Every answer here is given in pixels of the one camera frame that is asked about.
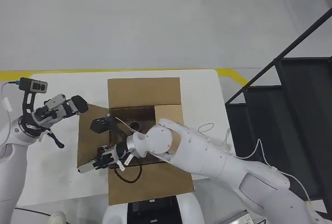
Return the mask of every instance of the gray floor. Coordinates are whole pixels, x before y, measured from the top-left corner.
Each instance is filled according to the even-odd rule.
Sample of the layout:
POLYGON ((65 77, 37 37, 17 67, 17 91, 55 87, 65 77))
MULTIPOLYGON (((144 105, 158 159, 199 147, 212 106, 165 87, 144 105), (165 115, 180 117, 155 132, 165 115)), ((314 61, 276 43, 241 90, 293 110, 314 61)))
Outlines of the gray floor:
MULTIPOLYGON (((330 6, 330 0, 0 0, 0 70, 230 67, 249 80, 330 6)), ((290 54, 329 55, 332 19, 290 54)), ((219 80, 224 100, 240 88, 228 77, 219 80)), ((278 83, 275 70, 257 82, 278 83)), ((22 93, 6 91, 16 118, 22 93)), ((0 128, 5 120, 0 113, 0 128)), ((245 208, 213 180, 195 187, 206 223, 245 208)), ((98 195, 30 208, 96 224, 106 206, 107 195, 98 195)), ((12 224, 45 221, 16 211, 12 224)))

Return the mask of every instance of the black device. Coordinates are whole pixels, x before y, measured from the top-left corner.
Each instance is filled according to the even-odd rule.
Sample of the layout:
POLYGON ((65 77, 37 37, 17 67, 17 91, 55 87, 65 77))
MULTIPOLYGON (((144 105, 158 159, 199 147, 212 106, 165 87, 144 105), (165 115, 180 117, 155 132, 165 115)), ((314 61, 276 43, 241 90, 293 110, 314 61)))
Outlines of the black device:
POLYGON ((23 90, 27 93, 45 94, 47 89, 47 82, 32 80, 30 78, 20 78, 19 90, 23 90))
POLYGON ((182 224, 176 196, 128 203, 129 224, 182 224))

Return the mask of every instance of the stair step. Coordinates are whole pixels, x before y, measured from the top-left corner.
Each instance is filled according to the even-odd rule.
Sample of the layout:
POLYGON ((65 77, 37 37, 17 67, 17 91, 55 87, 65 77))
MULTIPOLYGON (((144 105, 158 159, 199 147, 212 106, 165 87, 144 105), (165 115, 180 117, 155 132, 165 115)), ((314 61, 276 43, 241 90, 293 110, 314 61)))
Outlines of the stair step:
POLYGON ((276 69, 332 213, 332 60, 284 58, 276 69))
MULTIPOLYGON (((226 106, 229 125, 231 127, 234 148, 239 157, 250 155, 256 145, 246 104, 229 104, 226 106)), ((246 159, 260 161, 260 154, 246 159)))
MULTIPOLYGON (((311 199, 321 198, 319 185, 288 111, 282 87, 249 87, 244 97, 254 137, 261 139, 266 160, 280 171, 295 176, 304 185, 311 199)), ((306 199, 299 183, 292 178, 289 180, 290 190, 306 199)))

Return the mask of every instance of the cardboard box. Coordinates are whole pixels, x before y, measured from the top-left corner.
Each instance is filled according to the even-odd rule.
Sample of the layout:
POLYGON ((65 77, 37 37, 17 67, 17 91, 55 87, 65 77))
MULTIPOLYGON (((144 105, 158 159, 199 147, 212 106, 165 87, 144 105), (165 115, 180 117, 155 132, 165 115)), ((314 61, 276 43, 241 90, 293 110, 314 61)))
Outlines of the cardboard box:
MULTIPOLYGON (((80 116, 78 167, 92 161, 99 146, 119 141, 112 133, 96 134, 90 130, 92 120, 105 116, 108 112, 125 122, 139 121, 143 133, 156 124, 159 118, 168 118, 183 124, 179 78, 110 79, 108 90, 110 109, 89 105, 88 112, 80 116)), ((128 131, 124 125, 118 126, 128 131)), ((170 151, 175 151, 180 141, 178 134, 173 135, 174 141, 170 151)), ((194 191, 191 175, 187 172, 160 162, 152 155, 143 159, 142 163, 142 175, 134 184, 123 182, 113 169, 109 169, 109 205, 194 191)), ((124 172, 118 172, 123 178, 133 180, 139 172, 139 166, 127 167, 124 172)))

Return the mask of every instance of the cable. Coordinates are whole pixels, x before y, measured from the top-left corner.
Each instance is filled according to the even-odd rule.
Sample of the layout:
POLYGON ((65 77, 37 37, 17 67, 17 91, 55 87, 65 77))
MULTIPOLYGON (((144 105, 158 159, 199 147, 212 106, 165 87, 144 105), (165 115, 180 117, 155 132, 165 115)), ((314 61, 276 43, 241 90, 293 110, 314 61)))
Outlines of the cable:
MULTIPOLYGON (((115 118, 116 118, 118 121, 120 121, 121 123, 123 123, 126 127, 128 127, 132 132, 137 132, 136 130, 134 130, 133 128, 131 128, 129 125, 127 125, 123 120, 119 119, 117 116, 116 116, 115 118)), ((136 177, 134 180, 126 180, 125 178, 123 178, 123 177, 118 173, 117 169, 114 169, 116 176, 118 176, 118 178, 120 178, 122 181, 124 181, 124 182, 126 182, 126 183, 128 183, 128 184, 136 183, 137 180, 141 177, 141 174, 142 174, 142 164, 141 164, 140 160, 139 160, 137 157, 135 157, 134 159, 137 161, 137 163, 138 163, 138 165, 139 165, 139 173, 138 173, 137 177, 136 177)))
POLYGON ((289 177, 291 177, 291 178, 294 178, 294 180, 296 180, 296 182, 298 182, 298 183, 300 184, 301 188, 302 188, 303 191, 305 192, 305 195, 306 195, 307 200, 310 202, 310 197, 309 197, 309 195, 308 195, 308 193, 307 193, 307 191, 306 191, 304 185, 302 185, 302 183, 301 183, 301 182, 300 182, 295 176, 290 175, 290 174, 287 174, 286 172, 282 172, 282 171, 278 170, 275 166, 272 166, 272 165, 270 165, 270 164, 268 163, 268 161, 267 161, 266 158, 265 158, 264 149, 263 149, 263 144, 261 143, 260 138, 258 138, 258 141, 257 141, 257 143, 256 143, 256 147, 255 147, 254 152, 255 152, 256 149, 258 148, 258 143, 260 143, 260 148, 261 148, 261 152, 262 152, 262 154, 263 154, 264 162, 265 162, 268 166, 270 166, 272 169, 276 169, 277 172, 279 172, 279 173, 281 173, 281 174, 283 174, 283 175, 285 175, 285 176, 289 176, 289 177))
POLYGON ((33 213, 37 213, 37 214, 42 214, 42 215, 45 215, 45 216, 51 216, 50 214, 47 214, 47 213, 44 213, 44 212, 38 212, 38 211, 35 211, 35 210, 30 210, 30 209, 25 209, 25 208, 17 208, 15 207, 14 208, 15 210, 21 210, 21 211, 26 211, 26 212, 33 212, 33 213))
MULTIPOLYGON (((207 124, 203 124, 203 125, 201 125, 201 126, 197 129, 197 131, 198 131, 200 134, 202 134, 203 136, 205 136, 206 138, 208 138, 208 137, 207 137, 205 134, 203 134, 203 133, 212 130, 212 128, 214 128, 214 123, 207 123, 207 124), (202 128, 202 127, 204 127, 204 126, 206 126, 206 125, 210 125, 210 124, 211 124, 212 126, 211 126, 209 129, 206 129, 206 130, 204 130, 204 131, 200 131, 200 128, 202 128)), ((223 144, 225 143, 225 141, 227 140, 227 137, 228 137, 228 135, 229 135, 228 131, 229 131, 229 129, 227 130, 226 138, 225 138, 225 140, 222 142, 222 144, 221 144, 221 145, 217 145, 217 144, 215 144, 216 146, 223 146, 223 144)), ((309 197, 309 195, 308 195, 308 193, 307 193, 307 191, 306 191, 304 185, 302 185, 302 183, 301 183, 301 182, 300 182, 295 176, 290 175, 290 174, 287 174, 286 172, 282 172, 282 171, 278 170, 276 167, 274 167, 274 166, 272 166, 272 165, 270 165, 270 164, 268 163, 268 161, 267 161, 266 158, 265 158, 264 149, 263 149, 263 144, 261 143, 261 139, 260 139, 260 138, 258 138, 258 140, 256 141, 255 149, 254 149, 254 151, 253 151, 250 155, 248 155, 248 156, 246 156, 246 157, 238 157, 238 156, 236 156, 236 155, 233 155, 233 156, 235 156, 235 157, 237 157, 237 158, 239 158, 239 159, 242 159, 242 160, 245 160, 245 159, 247 159, 247 158, 250 158, 252 155, 254 155, 254 153, 255 153, 256 150, 258 149, 258 145, 259 145, 259 144, 260 144, 261 152, 262 152, 262 154, 263 154, 264 162, 265 162, 268 166, 270 166, 271 168, 276 169, 279 173, 281 173, 281 174, 283 174, 283 175, 285 175, 285 176, 289 176, 289 177, 293 178, 296 182, 298 182, 299 185, 301 186, 301 188, 303 189, 303 191, 305 192, 305 195, 306 195, 307 200, 310 202, 310 197, 309 197)))
POLYGON ((238 157, 238 156, 235 156, 235 157, 240 158, 240 159, 242 159, 242 160, 245 160, 245 159, 247 159, 247 158, 250 158, 252 155, 254 155, 254 153, 255 153, 256 150, 258 149, 258 145, 259 145, 259 143, 261 144, 261 140, 260 140, 260 138, 258 138, 258 140, 256 141, 255 149, 254 149, 254 151, 253 151, 250 155, 248 155, 248 156, 246 156, 246 157, 238 157))
POLYGON ((5 111, 7 112, 7 115, 8 115, 8 127, 9 127, 9 131, 8 131, 8 135, 7 137, 5 138, 4 142, 2 144, 0 144, 0 147, 2 147, 9 139, 9 136, 10 136, 10 133, 11 133, 11 118, 10 118, 10 112, 9 110, 7 109, 7 106, 6 106, 6 102, 5 102, 5 97, 4 97, 4 93, 3 93, 3 90, 4 90, 4 86, 6 84, 10 84, 10 83, 15 83, 15 82, 6 82, 2 85, 2 88, 1 88, 1 95, 2 95, 2 102, 3 102, 3 106, 4 106, 4 109, 5 111))
MULTIPOLYGON (((201 125, 201 126, 199 126, 199 128, 197 129, 197 132, 199 132, 201 135, 203 135, 205 138, 209 138, 208 136, 206 136, 204 133, 205 132, 209 132, 210 130, 212 130, 214 128, 214 123, 212 123, 212 122, 210 122, 210 123, 207 123, 207 124, 203 124, 203 125, 201 125), (206 129, 206 130, 200 130, 202 127, 204 127, 204 126, 206 126, 206 125, 212 125, 210 128, 208 128, 208 129, 206 129)), ((218 147, 222 147, 223 145, 224 145, 224 143, 227 141, 227 139, 228 139, 228 136, 229 136, 229 134, 230 134, 230 129, 228 128, 227 129, 227 133, 226 133, 226 137, 225 137, 225 139, 223 140, 223 142, 222 142, 222 144, 215 144, 215 143, 213 143, 213 144, 215 144, 216 146, 218 146, 218 147)))
POLYGON ((266 224, 266 220, 262 220, 262 221, 260 221, 260 222, 258 222, 256 224, 261 224, 261 223, 266 224))
POLYGON ((142 174, 142 164, 141 164, 140 160, 139 160, 137 157, 135 157, 134 159, 137 161, 137 163, 138 163, 138 165, 139 165, 139 172, 138 172, 137 177, 136 177, 134 180, 126 180, 125 178, 123 178, 123 177, 117 172, 117 169, 114 169, 114 170, 115 170, 115 174, 116 174, 116 176, 118 176, 121 180, 123 180, 124 182, 126 182, 126 183, 128 183, 128 184, 136 183, 136 181, 141 177, 141 174, 142 174))
POLYGON ((128 124, 126 124, 123 120, 119 119, 117 116, 115 117, 118 121, 126 125, 132 132, 137 132, 135 129, 131 128, 128 124))

